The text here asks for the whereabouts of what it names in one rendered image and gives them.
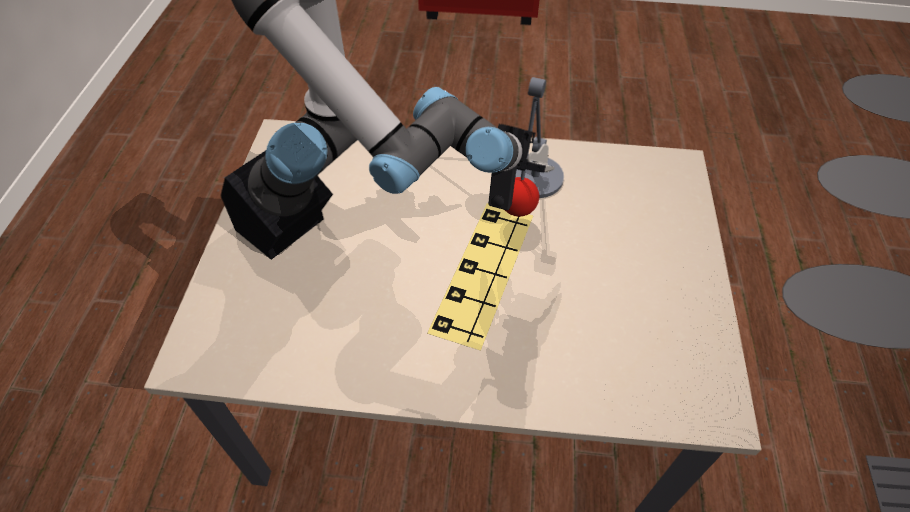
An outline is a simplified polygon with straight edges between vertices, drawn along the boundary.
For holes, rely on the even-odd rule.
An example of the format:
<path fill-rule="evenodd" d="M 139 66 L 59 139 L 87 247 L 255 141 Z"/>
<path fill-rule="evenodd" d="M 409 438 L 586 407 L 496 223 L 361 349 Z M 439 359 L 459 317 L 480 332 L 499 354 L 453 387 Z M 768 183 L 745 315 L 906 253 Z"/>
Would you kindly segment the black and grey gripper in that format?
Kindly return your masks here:
<path fill-rule="evenodd" d="M 547 172 L 554 170 L 555 167 L 548 166 L 549 147 L 547 144 L 543 144 L 538 152 L 531 152 L 527 157 L 530 143 L 533 144 L 533 141 L 534 141 L 534 137 L 535 137 L 534 132 L 523 130 L 523 129 L 512 127 L 512 126 L 508 126 L 508 125 L 504 125 L 504 124 L 499 124 L 498 128 L 501 129 L 502 131 L 506 131 L 506 132 L 514 134 L 521 142 L 523 153 L 522 153 L 522 158 L 520 159 L 519 163 L 517 164 L 517 170 L 525 171 L 525 169 L 526 169 L 526 170 L 542 172 L 542 173 L 547 173 Z M 533 136 L 532 136 L 532 134 L 533 134 Z M 531 138 L 532 138 L 532 140 L 531 140 Z M 526 158 L 528 160 L 526 160 Z M 534 162 L 531 163 L 531 161 L 536 161 L 536 162 L 534 164 Z"/>

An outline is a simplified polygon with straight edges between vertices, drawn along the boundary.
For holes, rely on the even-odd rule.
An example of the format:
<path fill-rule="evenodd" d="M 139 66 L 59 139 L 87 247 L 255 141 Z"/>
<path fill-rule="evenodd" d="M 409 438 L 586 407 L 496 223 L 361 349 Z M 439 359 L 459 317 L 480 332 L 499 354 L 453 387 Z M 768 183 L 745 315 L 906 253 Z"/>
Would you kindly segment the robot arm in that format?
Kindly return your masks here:
<path fill-rule="evenodd" d="M 249 194 L 261 210 L 281 217 L 302 211 L 313 196 L 313 180 L 356 141 L 373 157 L 373 180 L 389 193 L 403 193 L 451 146 L 491 173 L 488 205 L 510 209 L 522 156 L 518 138 L 439 87 L 419 99 L 406 129 L 345 58 L 336 0 L 232 3 L 310 86 L 307 113 L 271 137 L 250 171 Z"/>

